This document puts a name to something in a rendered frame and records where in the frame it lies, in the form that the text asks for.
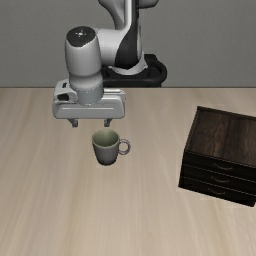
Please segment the green mug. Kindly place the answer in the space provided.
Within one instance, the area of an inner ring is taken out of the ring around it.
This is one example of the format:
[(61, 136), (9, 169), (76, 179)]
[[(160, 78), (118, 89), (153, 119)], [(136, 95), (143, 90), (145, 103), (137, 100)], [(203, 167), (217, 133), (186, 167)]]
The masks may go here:
[(112, 129), (102, 129), (92, 135), (92, 146), (99, 164), (110, 166), (118, 155), (126, 155), (131, 150), (131, 144)]

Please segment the dark wooden cabinet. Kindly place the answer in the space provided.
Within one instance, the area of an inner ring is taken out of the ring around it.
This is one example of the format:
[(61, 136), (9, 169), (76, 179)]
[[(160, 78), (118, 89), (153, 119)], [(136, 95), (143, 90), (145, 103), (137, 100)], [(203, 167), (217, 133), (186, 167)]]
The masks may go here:
[(199, 106), (184, 148), (179, 186), (256, 205), (256, 117)]

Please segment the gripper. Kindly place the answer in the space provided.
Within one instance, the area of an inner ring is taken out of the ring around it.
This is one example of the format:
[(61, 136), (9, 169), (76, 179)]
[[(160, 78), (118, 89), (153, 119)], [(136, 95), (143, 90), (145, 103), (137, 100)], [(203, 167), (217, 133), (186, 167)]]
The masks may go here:
[(73, 128), (78, 127), (77, 119), (104, 119), (104, 127), (110, 127), (112, 119), (125, 116), (125, 100), (124, 91), (105, 88), (98, 102), (81, 105), (77, 93), (65, 79), (55, 86), (52, 109), (56, 118), (68, 119)]

